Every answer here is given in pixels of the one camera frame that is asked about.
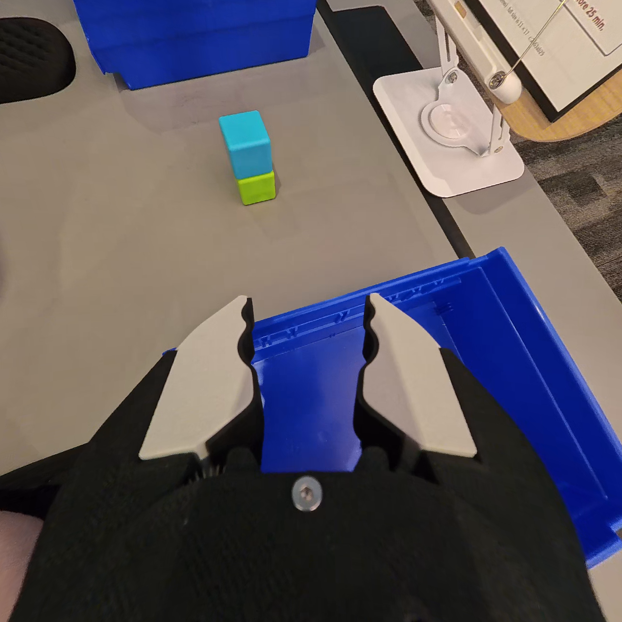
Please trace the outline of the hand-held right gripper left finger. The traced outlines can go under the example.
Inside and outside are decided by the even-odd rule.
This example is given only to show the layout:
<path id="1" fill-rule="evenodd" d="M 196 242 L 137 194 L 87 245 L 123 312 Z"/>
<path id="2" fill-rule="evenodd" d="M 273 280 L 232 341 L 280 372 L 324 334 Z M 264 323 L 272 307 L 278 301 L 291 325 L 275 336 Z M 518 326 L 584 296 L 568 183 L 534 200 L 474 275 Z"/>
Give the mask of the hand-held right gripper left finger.
<path id="1" fill-rule="evenodd" d="M 175 350 L 139 458 L 193 454 L 210 466 L 245 447 L 262 462 L 264 414 L 254 357 L 252 298 L 238 296 Z"/>

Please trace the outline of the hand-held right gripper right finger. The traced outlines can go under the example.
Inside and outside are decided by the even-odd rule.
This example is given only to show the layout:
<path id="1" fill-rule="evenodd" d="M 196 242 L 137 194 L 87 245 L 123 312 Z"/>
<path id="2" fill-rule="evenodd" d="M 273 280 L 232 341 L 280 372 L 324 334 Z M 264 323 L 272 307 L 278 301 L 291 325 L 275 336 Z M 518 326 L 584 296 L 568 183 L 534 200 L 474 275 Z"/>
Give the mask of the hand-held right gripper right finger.
<path id="1" fill-rule="evenodd" d="M 355 469 L 377 462 L 414 471 L 424 452 L 476 457 L 439 344 L 379 293 L 366 298 L 363 327 L 353 413 L 362 454 Z"/>

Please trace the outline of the blue plastic bin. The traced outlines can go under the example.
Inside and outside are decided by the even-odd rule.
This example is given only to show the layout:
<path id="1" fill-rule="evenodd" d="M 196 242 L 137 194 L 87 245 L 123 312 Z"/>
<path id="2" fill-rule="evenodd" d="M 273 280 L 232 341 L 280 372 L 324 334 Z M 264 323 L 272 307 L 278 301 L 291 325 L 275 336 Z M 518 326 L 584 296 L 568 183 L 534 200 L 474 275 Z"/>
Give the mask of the blue plastic bin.
<path id="1" fill-rule="evenodd" d="M 414 471 L 355 469 L 372 293 L 445 351 L 476 457 L 424 452 Z M 143 461 L 184 479 L 157 504 L 167 518 L 180 511 L 180 562 L 209 578 L 221 563 L 275 563 L 295 579 L 372 587 L 490 571 L 592 598 L 587 570 L 621 547 L 621 445 L 504 249 L 254 320 L 252 336 L 261 464 L 245 447 L 216 467 L 193 454 Z"/>
<path id="2" fill-rule="evenodd" d="M 316 1 L 74 1 L 104 74 L 143 89 L 308 55 Z"/>

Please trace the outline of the green magnetic cube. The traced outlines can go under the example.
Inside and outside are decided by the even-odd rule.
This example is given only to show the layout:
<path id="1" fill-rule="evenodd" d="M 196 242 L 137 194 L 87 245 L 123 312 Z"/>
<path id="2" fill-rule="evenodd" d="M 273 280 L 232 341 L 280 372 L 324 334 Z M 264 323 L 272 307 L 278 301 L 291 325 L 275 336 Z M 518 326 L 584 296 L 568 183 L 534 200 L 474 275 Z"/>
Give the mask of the green magnetic cube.
<path id="1" fill-rule="evenodd" d="M 265 174 L 237 179 L 236 183 L 239 196 L 245 206 L 276 198 L 276 177 L 273 170 Z"/>

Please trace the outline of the teal magnetic cube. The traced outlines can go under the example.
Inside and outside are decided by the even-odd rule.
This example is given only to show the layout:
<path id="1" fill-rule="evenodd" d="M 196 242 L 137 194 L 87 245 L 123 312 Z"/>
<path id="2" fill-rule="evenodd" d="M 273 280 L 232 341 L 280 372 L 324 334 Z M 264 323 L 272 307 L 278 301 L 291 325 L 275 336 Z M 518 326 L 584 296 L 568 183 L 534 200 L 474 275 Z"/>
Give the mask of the teal magnetic cube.
<path id="1" fill-rule="evenodd" d="M 259 111 L 221 116 L 218 121 L 237 180 L 272 172 L 271 140 Z"/>

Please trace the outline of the white sign stand base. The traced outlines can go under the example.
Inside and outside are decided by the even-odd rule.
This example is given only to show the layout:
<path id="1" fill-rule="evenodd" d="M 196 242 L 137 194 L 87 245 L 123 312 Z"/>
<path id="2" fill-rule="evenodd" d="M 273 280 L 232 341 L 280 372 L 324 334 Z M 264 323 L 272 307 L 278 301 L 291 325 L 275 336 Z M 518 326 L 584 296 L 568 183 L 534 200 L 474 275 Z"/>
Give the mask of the white sign stand base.
<path id="1" fill-rule="evenodd" d="M 436 19 L 441 65 L 378 78 L 373 93 L 425 189 L 456 197 L 517 180 L 524 162 L 500 111 L 489 109 L 458 67 Z"/>

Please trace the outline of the wooden instruction sign board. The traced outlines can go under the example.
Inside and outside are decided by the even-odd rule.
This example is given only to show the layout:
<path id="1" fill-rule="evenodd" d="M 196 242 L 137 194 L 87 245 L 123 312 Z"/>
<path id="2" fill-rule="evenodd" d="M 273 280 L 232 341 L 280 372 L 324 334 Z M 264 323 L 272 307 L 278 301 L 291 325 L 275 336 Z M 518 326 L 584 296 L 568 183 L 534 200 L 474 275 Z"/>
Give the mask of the wooden instruction sign board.
<path id="1" fill-rule="evenodd" d="M 429 1 L 490 95 L 557 122 L 621 71 L 620 1 Z"/>

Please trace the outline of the black textured mat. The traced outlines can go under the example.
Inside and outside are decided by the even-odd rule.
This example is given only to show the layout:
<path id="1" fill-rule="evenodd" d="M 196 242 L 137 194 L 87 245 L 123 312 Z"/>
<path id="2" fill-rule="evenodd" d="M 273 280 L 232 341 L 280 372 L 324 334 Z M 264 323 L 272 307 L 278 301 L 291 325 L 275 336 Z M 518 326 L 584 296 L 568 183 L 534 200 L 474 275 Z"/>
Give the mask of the black textured mat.
<path id="1" fill-rule="evenodd" d="M 75 79 L 74 50 L 53 24 L 32 17 L 1 19 L 1 104 L 53 95 Z"/>

